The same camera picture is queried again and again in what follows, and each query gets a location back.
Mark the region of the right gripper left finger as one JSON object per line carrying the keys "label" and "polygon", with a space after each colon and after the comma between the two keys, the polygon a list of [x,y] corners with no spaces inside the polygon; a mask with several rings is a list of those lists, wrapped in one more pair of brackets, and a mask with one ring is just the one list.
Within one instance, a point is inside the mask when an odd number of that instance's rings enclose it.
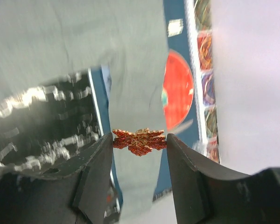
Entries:
{"label": "right gripper left finger", "polygon": [[112,134],[42,174],[0,168],[0,224],[101,224]]}

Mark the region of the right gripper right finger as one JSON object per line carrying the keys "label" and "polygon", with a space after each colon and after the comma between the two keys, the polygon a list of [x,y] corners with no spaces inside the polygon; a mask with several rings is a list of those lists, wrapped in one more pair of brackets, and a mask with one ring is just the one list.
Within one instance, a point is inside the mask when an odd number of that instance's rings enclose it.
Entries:
{"label": "right gripper right finger", "polygon": [[167,135],[178,224],[280,224],[280,168],[247,175]]}

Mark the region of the orange flower brooch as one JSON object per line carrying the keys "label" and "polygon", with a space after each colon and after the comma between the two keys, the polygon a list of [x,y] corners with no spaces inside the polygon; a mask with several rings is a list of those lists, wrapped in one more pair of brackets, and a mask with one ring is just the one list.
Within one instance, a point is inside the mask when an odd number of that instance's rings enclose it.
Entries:
{"label": "orange flower brooch", "polygon": [[115,138],[113,147],[123,149],[125,147],[136,156],[144,156],[154,149],[162,150],[167,147],[164,130],[150,131],[148,128],[139,129],[132,133],[120,129],[113,129]]}

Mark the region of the grey button shirt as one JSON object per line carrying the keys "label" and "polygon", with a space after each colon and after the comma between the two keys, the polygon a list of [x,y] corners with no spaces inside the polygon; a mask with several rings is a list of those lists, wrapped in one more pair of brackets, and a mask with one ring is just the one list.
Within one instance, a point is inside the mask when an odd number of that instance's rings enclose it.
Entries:
{"label": "grey button shirt", "polygon": [[[165,129],[167,56],[161,0],[0,0],[0,168],[42,174],[113,129]],[[102,67],[108,133],[94,87]],[[113,149],[121,218],[152,207],[161,155]]]}

